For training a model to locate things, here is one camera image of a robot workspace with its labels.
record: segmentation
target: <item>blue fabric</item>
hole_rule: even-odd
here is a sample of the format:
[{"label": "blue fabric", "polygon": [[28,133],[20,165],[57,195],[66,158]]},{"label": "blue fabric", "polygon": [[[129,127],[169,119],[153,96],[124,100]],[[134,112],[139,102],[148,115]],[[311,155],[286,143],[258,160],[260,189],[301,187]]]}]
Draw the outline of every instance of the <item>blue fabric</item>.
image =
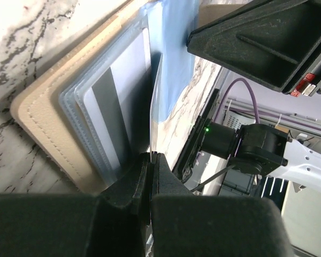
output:
[{"label": "blue fabric", "polygon": [[157,101],[153,102],[153,121],[165,121],[180,94],[193,77],[195,57],[188,53],[187,39],[197,26],[198,0],[161,0],[148,4],[152,76],[156,78],[163,55],[162,79]]}]

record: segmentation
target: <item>white marble table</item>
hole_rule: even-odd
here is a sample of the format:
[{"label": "white marble table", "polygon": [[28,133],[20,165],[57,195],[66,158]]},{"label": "white marble table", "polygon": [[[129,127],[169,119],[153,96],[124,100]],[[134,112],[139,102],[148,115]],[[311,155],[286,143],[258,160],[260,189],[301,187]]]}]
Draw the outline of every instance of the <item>white marble table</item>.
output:
[{"label": "white marble table", "polygon": [[[124,2],[0,1],[0,193],[77,191],[59,167],[14,122],[9,113],[10,104]],[[192,83],[182,93],[169,119],[158,128],[158,149],[166,154],[171,167],[218,70],[215,64],[197,58]]]}]

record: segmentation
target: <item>marble surface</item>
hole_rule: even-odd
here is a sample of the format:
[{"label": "marble surface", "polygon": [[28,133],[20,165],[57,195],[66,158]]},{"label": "marble surface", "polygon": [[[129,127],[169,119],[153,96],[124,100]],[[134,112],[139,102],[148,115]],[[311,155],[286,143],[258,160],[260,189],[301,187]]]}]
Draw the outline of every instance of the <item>marble surface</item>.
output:
[{"label": "marble surface", "polygon": [[[124,2],[0,1],[0,193],[77,191],[15,123],[9,113],[10,104]],[[182,92],[169,119],[158,127],[157,150],[166,154],[170,167],[176,162],[218,70],[217,65],[197,58],[192,83]]]}]

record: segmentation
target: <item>leather wallet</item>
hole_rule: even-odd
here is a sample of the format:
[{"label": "leather wallet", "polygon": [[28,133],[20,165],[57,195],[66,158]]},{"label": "leather wallet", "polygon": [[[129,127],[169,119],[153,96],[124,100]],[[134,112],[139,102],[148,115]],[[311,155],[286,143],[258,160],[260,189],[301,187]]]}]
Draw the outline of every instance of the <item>leather wallet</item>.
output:
[{"label": "leather wallet", "polygon": [[58,103],[68,82],[148,0],[132,0],[77,47],[26,88],[12,103],[11,114],[39,146],[86,193],[106,188]]}]

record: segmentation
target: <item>red component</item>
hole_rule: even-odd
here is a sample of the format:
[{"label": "red component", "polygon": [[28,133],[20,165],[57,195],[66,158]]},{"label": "red component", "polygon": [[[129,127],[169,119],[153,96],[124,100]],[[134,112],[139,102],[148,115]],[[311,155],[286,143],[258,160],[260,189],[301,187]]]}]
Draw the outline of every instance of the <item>red component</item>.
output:
[{"label": "red component", "polygon": [[298,97],[300,93],[301,87],[303,87],[306,83],[311,83],[315,78],[315,75],[312,73],[307,73],[305,77],[297,84],[296,88],[290,93],[291,96]]}]

